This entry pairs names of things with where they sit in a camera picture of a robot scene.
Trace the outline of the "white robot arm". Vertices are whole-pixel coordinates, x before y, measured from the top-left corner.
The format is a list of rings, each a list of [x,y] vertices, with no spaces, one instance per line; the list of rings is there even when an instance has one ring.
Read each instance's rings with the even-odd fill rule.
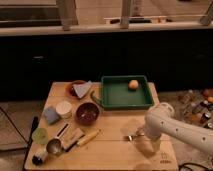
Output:
[[[183,123],[173,116],[174,108],[169,103],[151,107],[145,115],[145,135],[156,141],[165,133],[213,156],[213,130]]]

